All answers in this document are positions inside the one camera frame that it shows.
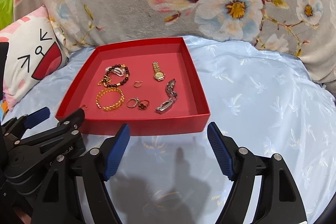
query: light blue satin fabric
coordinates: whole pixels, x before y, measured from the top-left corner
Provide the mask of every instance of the light blue satin fabric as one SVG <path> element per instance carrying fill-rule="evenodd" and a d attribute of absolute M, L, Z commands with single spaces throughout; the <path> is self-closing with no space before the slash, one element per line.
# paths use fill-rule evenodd
<path fill-rule="evenodd" d="M 255 155 L 280 153 L 298 185 L 308 223 L 313 223 L 336 191 L 334 97 L 314 84 L 302 62 L 290 55 L 258 51 L 246 42 L 184 39 L 212 113 L 209 121 Z M 36 85 L 6 120 L 45 106 L 54 115 L 92 51 L 74 53 L 67 66 Z M 24 137 L 56 123 L 50 118 Z M 83 138 L 90 149 L 106 136 Z M 215 223 L 231 188 L 206 131 L 131 137 L 117 174 L 106 185 L 127 224 Z M 79 188 L 85 219 L 93 224 L 82 183 Z M 245 223 L 253 219 L 259 188 L 256 178 Z"/>

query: blue gripper pad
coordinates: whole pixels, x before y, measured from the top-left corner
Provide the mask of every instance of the blue gripper pad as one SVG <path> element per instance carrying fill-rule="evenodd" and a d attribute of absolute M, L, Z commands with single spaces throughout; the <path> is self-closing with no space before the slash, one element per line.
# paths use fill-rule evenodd
<path fill-rule="evenodd" d="M 109 180 L 110 177 L 116 174 L 121 158 L 124 155 L 125 149 L 130 139 L 130 130 L 127 124 L 123 125 L 118 134 L 114 137 L 117 138 L 110 153 L 106 157 L 105 162 L 105 180 Z"/>
<path fill-rule="evenodd" d="M 41 108 L 40 110 L 27 116 L 24 125 L 27 129 L 32 129 L 38 124 L 42 123 L 50 117 L 50 110 L 47 107 Z"/>
<path fill-rule="evenodd" d="M 225 146 L 222 138 L 222 133 L 214 122 L 208 125 L 208 140 L 211 148 L 215 153 L 219 167 L 223 175 L 227 176 L 229 180 L 233 181 L 235 172 L 233 170 L 233 159 Z"/>

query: red mouth print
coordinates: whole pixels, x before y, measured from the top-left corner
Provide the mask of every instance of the red mouth print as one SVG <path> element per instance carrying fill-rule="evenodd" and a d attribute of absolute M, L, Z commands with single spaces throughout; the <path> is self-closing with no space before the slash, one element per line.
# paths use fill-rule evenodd
<path fill-rule="evenodd" d="M 61 63 L 61 50 L 59 49 L 57 43 L 54 42 L 37 65 L 31 77 L 36 80 L 42 80 L 44 77 L 54 72 Z"/>

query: gold watch strap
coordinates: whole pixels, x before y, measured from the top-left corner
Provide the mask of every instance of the gold watch strap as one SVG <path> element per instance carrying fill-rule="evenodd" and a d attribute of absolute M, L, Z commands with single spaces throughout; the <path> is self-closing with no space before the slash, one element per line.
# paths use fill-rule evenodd
<path fill-rule="evenodd" d="M 153 62 L 153 68 L 155 72 L 161 71 L 158 62 Z"/>

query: black beaded bracelet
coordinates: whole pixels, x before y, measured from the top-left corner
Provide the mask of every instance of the black beaded bracelet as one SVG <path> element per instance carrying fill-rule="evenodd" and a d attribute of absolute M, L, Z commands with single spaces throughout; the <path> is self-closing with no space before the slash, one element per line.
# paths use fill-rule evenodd
<path fill-rule="evenodd" d="M 104 78 L 102 81 L 98 83 L 98 85 L 104 85 L 104 87 L 106 88 L 116 88 L 118 86 L 124 85 L 129 79 L 129 70 L 128 70 L 128 67 L 126 67 L 124 64 L 122 65 L 119 64 L 119 65 L 114 65 L 112 67 L 108 67 L 106 68 L 105 71 L 106 73 L 104 74 Z M 126 74 L 126 77 L 120 83 L 109 84 L 111 83 L 111 78 L 109 77 L 109 74 L 112 72 L 120 77 Z"/>

